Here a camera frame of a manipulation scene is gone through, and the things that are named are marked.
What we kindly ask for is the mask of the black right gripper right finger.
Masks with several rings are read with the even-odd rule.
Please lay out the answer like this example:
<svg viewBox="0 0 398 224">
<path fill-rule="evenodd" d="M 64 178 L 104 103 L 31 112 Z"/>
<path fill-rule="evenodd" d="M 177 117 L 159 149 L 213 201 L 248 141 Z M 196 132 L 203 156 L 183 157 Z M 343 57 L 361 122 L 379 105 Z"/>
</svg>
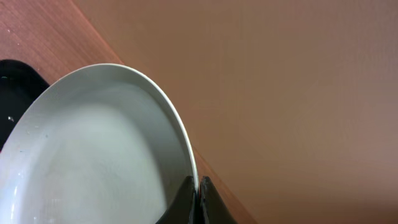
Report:
<svg viewBox="0 0 398 224">
<path fill-rule="evenodd" d="M 205 224 L 237 224 L 208 176 L 200 183 L 200 209 Z"/>
</svg>

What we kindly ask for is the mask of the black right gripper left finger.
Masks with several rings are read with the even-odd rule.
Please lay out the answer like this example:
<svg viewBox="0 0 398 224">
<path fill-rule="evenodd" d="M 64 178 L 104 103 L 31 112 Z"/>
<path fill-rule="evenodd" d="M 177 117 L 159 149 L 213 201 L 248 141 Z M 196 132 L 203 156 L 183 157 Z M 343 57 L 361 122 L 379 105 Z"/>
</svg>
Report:
<svg viewBox="0 0 398 224">
<path fill-rule="evenodd" d="M 194 224 L 196 191 L 194 178 L 184 178 L 170 207 L 156 224 Z"/>
</svg>

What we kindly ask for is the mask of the pale green plate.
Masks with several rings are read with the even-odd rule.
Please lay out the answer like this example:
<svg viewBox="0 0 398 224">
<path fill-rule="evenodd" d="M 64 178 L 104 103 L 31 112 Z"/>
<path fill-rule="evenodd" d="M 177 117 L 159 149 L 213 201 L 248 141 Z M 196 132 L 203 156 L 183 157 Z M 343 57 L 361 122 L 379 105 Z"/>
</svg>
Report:
<svg viewBox="0 0 398 224">
<path fill-rule="evenodd" d="M 2 223 L 155 223 L 197 167 L 177 110 L 111 63 L 46 89 L 1 151 Z"/>
</svg>

